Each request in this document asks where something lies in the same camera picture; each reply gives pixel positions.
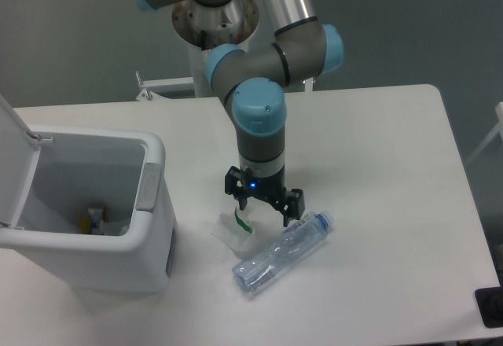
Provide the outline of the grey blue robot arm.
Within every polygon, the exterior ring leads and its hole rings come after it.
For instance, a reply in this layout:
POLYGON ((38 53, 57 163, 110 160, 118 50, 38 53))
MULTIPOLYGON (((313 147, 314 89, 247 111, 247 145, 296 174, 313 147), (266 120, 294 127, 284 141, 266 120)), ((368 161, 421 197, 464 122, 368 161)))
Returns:
POLYGON ((228 170, 225 191, 245 209, 249 198, 269 204, 285 222, 300 219, 303 191, 285 186, 285 88, 336 70, 344 59, 343 40, 322 24, 311 0, 264 0, 274 42, 246 51, 241 43, 258 16, 244 0, 135 0, 144 11, 184 6, 174 25, 180 36, 208 52, 204 74, 237 134, 240 163, 228 170))

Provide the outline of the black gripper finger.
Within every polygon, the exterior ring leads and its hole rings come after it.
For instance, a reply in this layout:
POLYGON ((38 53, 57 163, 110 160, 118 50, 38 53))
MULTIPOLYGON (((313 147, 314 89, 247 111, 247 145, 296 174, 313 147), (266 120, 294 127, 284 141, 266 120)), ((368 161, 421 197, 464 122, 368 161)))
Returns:
POLYGON ((290 221, 300 220, 305 211, 304 193, 301 189, 285 190, 274 208, 283 215, 283 227, 288 227, 290 221))
POLYGON ((241 171, 235 166, 231 166, 224 178, 224 191, 232 196, 237 202, 241 211, 246 209, 248 204, 248 193, 242 186, 241 171))

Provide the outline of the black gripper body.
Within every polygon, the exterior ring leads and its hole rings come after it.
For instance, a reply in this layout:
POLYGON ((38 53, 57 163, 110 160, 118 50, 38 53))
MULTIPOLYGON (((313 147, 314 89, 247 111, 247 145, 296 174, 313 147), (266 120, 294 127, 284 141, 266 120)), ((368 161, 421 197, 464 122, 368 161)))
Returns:
POLYGON ((285 203, 285 168, 267 177, 254 175, 251 168, 240 171, 239 199, 244 201, 249 197, 264 201, 268 204, 285 203))

